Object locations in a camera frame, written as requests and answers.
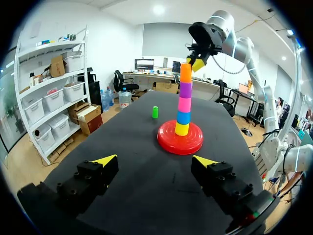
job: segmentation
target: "white storage box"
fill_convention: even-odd
[[[84,98],[84,82],[74,82],[71,87],[63,87],[65,99],[69,102]]]
[[[47,124],[43,124],[38,127],[37,130],[39,131],[39,135],[36,136],[36,131],[34,131],[35,139],[40,145],[42,151],[46,152],[55,143],[54,137],[51,132],[51,127],[49,127]]]
[[[68,52],[62,53],[62,58],[65,59],[70,56],[79,56],[81,54],[82,54],[81,51],[68,51]]]
[[[50,112],[64,105],[63,89],[60,89],[52,94],[44,96],[45,103]]]
[[[37,101],[32,100],[31,102],[27,103],[29,106],[24,109],[30,126],[45,115],[42,100],[42,98]]]
[[[55,138],[63,138],[70,132],[68,116],[60,114],[48,122],[52,128],[52,134]]]
[[[66,62],[65,72],[74,72],[84,68],[84,56],[73,55],[63,59]]]

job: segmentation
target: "red plate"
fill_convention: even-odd
[[[166,151],[178,155],[188,155],[197,152],[203,143],[202,130],[192,122],[186,136],[175,134],[176,120],[167,121],[158,130],[157,140]]]

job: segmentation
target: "ceiling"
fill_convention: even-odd
[[[217,10],[226,10],[235,19],[235,31],[251,24],[254,20],[266,21],[254,23],[237,33],[237,36],[250,37],[260,51],[274,63],[282,67],[295,79],[295,62],[290,39],[287,38],[288,23],[277,10],[268,12],[272,6],[263,0],[68,0],[99,8],[131,24],[156,22],[188,23],[206,22]],[[156,15],[153,7],[161,5],[164,14]],[[309,68],[302,55],[302,93],[313,97],[309,86]]]

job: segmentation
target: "green cup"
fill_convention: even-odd
[[[153,106],[152,109],[152,118],[157,119],[158,118],[158,106]]]

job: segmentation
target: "black chair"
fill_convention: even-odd
[[[262,108],[259,108],[258,111],[256,111],[256,114],[249,114],[248,117],[251,120],[250,125],[248,127],[248,129],[246,128],[241,128],[241,131],[246,135],[251,137],[252,136],[252,132],[249,130],[251,124],[254,122],[254,127],[256,127],[256,125],[261,123],[261,117],[263,117],[263,112],[264,110]]]
[[[233,117],[235,115],[235,108],[232,104],[235,102],[235,100],[232,97],[224,95],[224,82],[221,79],[219,80],[219,82],[220,82],[220,97],[217,100],[215,100],[215,102],[222,104],[224,106],[224,108],[227,110],[227,112],[229,113],[229,115],[231,117]],[[232,102],[229,103],[229,102],[223,100],[225,98],[231,99]]]
[[[129,92],[139,89],[138,84],[134,84],[133,78],[124,79],[123,74],[121,74],[119,70],[116,70],[114,74],[115,74],[115,77],[114,77],[113,85],[114,85],[114,89],[116,92],[123,91],[124,87]]]

